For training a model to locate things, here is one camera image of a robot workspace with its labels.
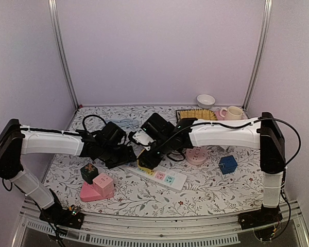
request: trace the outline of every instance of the white power strip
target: white power strip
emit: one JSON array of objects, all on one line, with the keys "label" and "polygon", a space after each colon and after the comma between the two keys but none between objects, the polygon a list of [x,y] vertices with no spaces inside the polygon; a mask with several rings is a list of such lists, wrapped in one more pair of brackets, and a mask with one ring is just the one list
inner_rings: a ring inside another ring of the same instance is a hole
[{"label": "white power strip", "polygon": [[158,184],[167,189],[180,193],[183,189],[187,176],[163,166],[157,166],[152,171],[144,171],[136,163],[130,163],[124,167],[127,171],[140,176],[149,182]]}]

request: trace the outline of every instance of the dark green cube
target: dark green cube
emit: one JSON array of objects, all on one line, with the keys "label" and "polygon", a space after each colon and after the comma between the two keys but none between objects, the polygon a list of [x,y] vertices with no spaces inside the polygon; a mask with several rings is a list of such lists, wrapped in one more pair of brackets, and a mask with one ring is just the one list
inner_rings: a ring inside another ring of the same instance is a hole
[{"label": "dark green cube", "polygon": [[88,184],[93,184],[93,179],[98,176],[98,170],[93,164],[89,163],[80,169],[82,179]]}]

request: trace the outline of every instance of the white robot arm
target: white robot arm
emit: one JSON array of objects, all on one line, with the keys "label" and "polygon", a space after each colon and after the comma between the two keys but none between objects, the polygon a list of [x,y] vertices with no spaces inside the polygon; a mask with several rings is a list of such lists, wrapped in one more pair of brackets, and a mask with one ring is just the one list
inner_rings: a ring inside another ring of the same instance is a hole
[{"label": "white robot arm", "polygon": [[260,167],[264,175],[260,216],[247,214],[239,218],[245,228],[276,222],[281,218],[279,199],[286,161],[285,139],[272,119],[270,113],[263,113],[261,118],[236,121],[186,118],[175,127],[154,113],[133,136],[134,142],[146,149],[138,158],[139,165],[153,169],[164,155],[183,148],[222,145],[260,149]]},{"label": "white robot arm", "polygon": [[[102,130],[90,133],[86,130],[58,131],[36,129],[20,125],[17,119],[10,120],[0,134],[0,178],[10,180],[23,193],[31,197],[43,209],[46,218],[52,223],[66,212],[53,191],[39,182],[21,164],[21,155],[30,153],[60,153],[79,157],[90,157],[105,162],[113,168],[127,162],[136,161],[131,146],[120,144],[126,137],[125,131],[112,122]],[[67,225],[80,228],[83,215],[74,217]]]}]

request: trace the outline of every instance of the mug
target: mug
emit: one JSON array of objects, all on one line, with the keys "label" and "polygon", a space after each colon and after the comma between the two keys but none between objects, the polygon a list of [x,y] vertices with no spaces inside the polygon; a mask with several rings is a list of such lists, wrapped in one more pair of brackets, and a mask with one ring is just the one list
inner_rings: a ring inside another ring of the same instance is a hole
[{"label": "mug", "polygon": [[225,120],[241,120],[243,116],[243,110],[238,107],[222,107],[219,114]]}]

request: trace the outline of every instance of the lavender wall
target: lavender wall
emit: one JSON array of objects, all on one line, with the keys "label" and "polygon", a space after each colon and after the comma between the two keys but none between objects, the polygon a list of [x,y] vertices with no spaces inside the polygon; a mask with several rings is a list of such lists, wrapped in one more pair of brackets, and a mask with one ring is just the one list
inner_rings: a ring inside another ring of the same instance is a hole
[{"label": "lavender wall", "polygon": [[[65,128],[73,114],[59,62],[47,0],[0,1],[0,132],[11,118]],[[38,176],[50,156],[22,159]],[[23,195],[0,180],[0,247],[12,242]]]},{"label": "lavender wall", "polygon": [[84,105],[243,104],[265,1],[57,1]]},{"label": "lavender wall", "polygon": [[[309,230],[309,1],[274,1],[267,43],[249,108],[271,111],[300,132],[300,155],[288,166],[287,192],[297,198]],[[284,128],[287,157],[296,137]]]}]

